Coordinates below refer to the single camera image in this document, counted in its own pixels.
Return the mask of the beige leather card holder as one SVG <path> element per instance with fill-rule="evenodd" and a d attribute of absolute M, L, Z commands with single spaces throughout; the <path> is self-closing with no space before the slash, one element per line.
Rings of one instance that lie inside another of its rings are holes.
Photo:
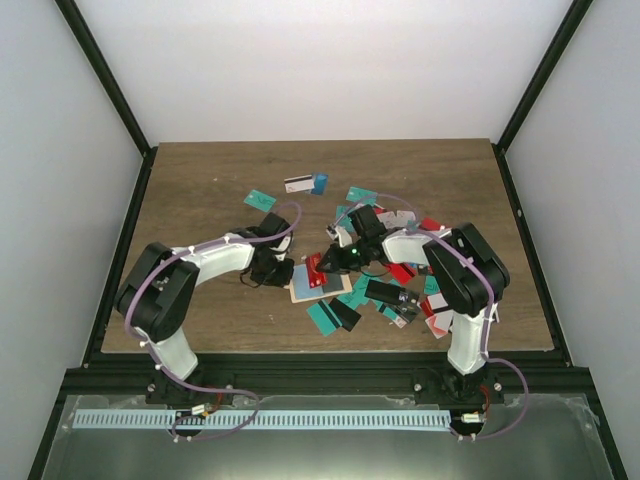
<path fill-rule="evenodd" d="M 289 284 L 290 299 L 293 304 L 315 301 L 322 298 L 337 296 L 352 291 L 352 284 L 348 275 L 330 273 L 324 285 L 310 287 L 307 276 L 307 267 L 304 264 L 296 265 Z"/>

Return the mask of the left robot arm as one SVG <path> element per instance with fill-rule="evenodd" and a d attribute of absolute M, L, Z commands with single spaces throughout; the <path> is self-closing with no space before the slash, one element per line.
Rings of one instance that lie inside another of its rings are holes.
<path fill-rule="evenodd" d="M 199 285 L 237 272 L 249 287 L 286 287 L 294 261 L 287 257 L 293 227 L 269 213 L 257 226 L 234 229 L 203 244 L 169 248 L 147 245 L 120 285 L 113 308 L 125 329 L 152 354 L 157 368 L 171 375 L 170 393 L 181 403 L 196 402 L 204 392 L 203 377 L 194 372 L 198 359 L 182 324 Z"/>

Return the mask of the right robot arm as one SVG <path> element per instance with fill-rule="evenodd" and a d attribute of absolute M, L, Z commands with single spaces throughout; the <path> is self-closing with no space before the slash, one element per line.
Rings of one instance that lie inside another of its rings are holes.
<path fill-rule="evenodd" d="M 468 402 L 480 390 L 476 371 L 489 360 L 490 325 L 510 284 L 508 269 L 469 222 L 439 230 L 421 225 L 388 228 L 365 204 L 358 204 L 348 216 L 353 233 L 338 221 L 327 226 L 332 243 L 318 269 L 349 273 L 373 262 L 429 267 L 453 312 L 447 358 L 455 370 L 444 378 L 445 393 L 455 402 Z"/>

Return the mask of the teal VIP card centre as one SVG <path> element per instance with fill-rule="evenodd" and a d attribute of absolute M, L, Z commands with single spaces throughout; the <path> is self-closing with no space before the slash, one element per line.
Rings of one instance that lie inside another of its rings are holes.
<path fill-rule="evenodd" d="M 368 276 L 361 275 L 353 284 L 352 290 L 339 295 L 337 299 L 353 310 L 356 310 L 361 305 L 366 305 L 369 302 L 369 298 L 365 296 L 365 291 L 369 280 Z"/>

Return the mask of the teal vip card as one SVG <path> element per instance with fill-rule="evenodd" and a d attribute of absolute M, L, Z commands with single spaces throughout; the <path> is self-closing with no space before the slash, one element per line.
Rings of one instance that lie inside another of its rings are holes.
<path fill-rule="evenodd" d="M 361 305 L 366 305 L 369 302 L 369 298 L 365 296 L 365 291 L 369 280 L 368 276 L 361 275 L 353 284 L 352 290 L 339 295 L 337 299 L 353 310 L 356 310 Z"/>
<path fill-rule="evenodd" d="M 378 194 L 374 191 L 352 186 L 346 195 L 346 200 L 353 203 L 375 205 Z"/>

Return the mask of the red card magnetic stripe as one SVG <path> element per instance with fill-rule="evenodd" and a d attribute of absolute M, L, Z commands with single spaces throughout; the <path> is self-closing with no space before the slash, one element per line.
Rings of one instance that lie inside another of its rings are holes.
<path fill-rule="evenodd" d="M 408 284 L 416 276 L 416 271 L 406 263 L 390 263 L 386 269 L 400 285 Z"/>

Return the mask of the black striped card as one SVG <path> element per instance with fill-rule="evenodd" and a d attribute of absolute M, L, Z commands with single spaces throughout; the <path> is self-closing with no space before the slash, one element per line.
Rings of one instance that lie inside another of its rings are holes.
<path fill-rule="evenodd" d="M 331 308 L 341 322 L 341 327 L 351 332 L 361 319 L 361 315 L 340 300 L 331 302 Z"/>

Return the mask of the teal VIP card top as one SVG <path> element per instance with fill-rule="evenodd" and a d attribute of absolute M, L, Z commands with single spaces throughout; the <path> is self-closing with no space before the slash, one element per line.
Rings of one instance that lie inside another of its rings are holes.
<path fill-rule="evenodd" d="M 353 203 L 375 205 L 378 194 L 374 191 L 352 186 L 346 195 L 346 200 Z"/>

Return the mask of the black card right pile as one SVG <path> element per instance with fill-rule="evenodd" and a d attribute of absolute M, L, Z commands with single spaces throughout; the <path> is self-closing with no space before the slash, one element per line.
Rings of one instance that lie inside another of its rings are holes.
<path fill-rule="evenodd" d="M 417 304 L 419 294 L 400 285 L 370 280 L 364 295 L 372 300 L 385 304 L 399 306 L 402 304 Z"/>

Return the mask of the teal card far left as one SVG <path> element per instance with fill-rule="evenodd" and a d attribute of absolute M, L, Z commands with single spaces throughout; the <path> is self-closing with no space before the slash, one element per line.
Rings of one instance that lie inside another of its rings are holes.
<path fill-rule="evenodd" d="M 262 212 L 269 212 L 276 203 L 276 199 L 258 190 L 251 190 L 244 199 L 244 203 Z"/>

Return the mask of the blue card top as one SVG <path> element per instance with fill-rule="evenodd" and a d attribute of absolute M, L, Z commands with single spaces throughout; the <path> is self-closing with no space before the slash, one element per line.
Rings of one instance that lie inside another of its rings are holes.
<path fill-rule="evenodd" d="M 312 175 L 313 187 L 310 190 L 312 195 L 323 195 L 327 184 L 328 184 L 328 175 L 325 173 L 314 173 Z"/>

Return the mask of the white card magnetic stripe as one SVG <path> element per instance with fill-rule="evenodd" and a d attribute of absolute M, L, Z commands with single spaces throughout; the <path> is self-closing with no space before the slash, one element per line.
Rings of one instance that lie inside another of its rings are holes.
<path fill-rule="evenodd" d="M 307 192 L 311 191 L 314 186 L 315 180 L 313 175 L 291 177 L 284 180 L 286 193 Z"/>

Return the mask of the light blue slotted strip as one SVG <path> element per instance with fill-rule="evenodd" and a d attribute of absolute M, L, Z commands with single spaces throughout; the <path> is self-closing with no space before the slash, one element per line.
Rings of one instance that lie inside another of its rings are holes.
<path fill-rule="evenodd" d="M 447 411 L 434 410 L 265 410 L 218 411 L 206 418 L 179 420 L 173 410 L 78 410 L 76 429 L 178 429 L 230 430 L 243 425 L 254 430 L 400 430 L 446 431 L 451 423 Z"/>

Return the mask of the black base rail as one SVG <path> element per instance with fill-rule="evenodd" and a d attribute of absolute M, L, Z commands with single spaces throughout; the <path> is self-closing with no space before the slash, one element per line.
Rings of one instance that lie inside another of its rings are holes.
<path fill-rule="evenodd" d="M 204 354 L 187 381 L 196 387 L 272 395 L 408 395 L 420 403 L 501 399 L 488 367 L 463 376 L 443 352 Z"/>

